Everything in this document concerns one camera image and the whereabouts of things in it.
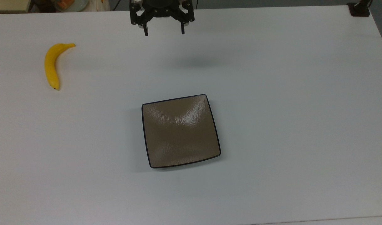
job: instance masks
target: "bowl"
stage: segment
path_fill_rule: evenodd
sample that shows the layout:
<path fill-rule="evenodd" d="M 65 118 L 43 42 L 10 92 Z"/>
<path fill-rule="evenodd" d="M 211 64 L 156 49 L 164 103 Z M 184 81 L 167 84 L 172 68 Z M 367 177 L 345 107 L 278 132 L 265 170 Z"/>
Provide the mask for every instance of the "bowl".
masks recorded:
<path fill-rule="evenodd" d="M 205 94 L 142 105 L 146 152 L 151 168 L 167 168 L 221 154 Z"/>

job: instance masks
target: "black clamp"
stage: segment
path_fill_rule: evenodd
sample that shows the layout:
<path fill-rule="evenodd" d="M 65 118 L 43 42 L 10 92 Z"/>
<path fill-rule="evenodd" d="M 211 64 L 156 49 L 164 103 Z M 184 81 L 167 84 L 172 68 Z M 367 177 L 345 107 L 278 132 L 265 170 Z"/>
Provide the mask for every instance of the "black clamp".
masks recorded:
<path fill-rule="evenodd" d="M 349 12 L 353 17 L 368 17 L 370 16 L 369 7 L 372 0 L 361 0 L 359 3 L 347 3 Z"/>
<path fill-rule="evenodd" d="M 185 0 L 181 2 L 184 9 L 188 10 L 184 13 L 180 8 L 178 0 L 144 0 L 135 2 L 130 0 L 130 18 L 131 24 L 138 25 L 144 29 L 145 36 L 148 36 L 147 23 L 154 17 L 172 17 L 181 23 L 181 34 L 185 33 L 185 25 L 195 20 L 194 9 L 192 7 L 192 0 Z M 144 12 L 138 16 L 137 12 L 141 10 Z"/>

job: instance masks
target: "brown plate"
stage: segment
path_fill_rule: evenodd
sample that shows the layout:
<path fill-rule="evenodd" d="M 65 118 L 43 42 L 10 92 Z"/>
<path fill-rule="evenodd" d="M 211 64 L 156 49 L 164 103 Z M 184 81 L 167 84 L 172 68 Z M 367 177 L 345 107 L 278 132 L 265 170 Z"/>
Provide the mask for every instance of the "brown plate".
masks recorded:
<path fill-rule="evenodd" d="M 143 104 L 142 122 L 151 168 L 196 163 L 221 154 L 205 94 Z"/>

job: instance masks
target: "table surface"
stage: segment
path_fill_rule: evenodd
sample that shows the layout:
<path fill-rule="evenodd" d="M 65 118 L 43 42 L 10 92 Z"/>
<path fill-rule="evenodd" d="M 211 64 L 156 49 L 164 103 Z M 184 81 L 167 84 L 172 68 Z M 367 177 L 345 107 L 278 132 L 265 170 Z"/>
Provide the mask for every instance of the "table surface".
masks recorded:
<path fill-rule="evenodd" d="M 382 216 L 382 39 L 346 6 L 0 15 L 0 225 Z M 48 85 L 43 60 L 75 43 Z M 148 165 L 141 105 L 207 94 L 222 155 Z"/>
<path fill-rule="evenodd" d="M 26 13 L 31 0 L 0 0 L 0 13 Z"/>

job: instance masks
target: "banana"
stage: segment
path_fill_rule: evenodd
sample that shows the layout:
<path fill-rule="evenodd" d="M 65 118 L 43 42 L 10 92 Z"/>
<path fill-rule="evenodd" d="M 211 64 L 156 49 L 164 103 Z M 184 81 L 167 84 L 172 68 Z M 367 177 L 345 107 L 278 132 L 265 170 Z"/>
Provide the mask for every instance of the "banana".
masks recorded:
<path fill-rule="evenodd" d="M 56 73 L 55 62 L 56 59 L 62 52 L 66 51 L 69 48 L 74 47 L 75 44 L 55 44 L 50 47 L 48 52 L 45 55 L 45 74 L 48 82 L 52 88 L 59 90 L 60 83 L 59 77 Z"/>

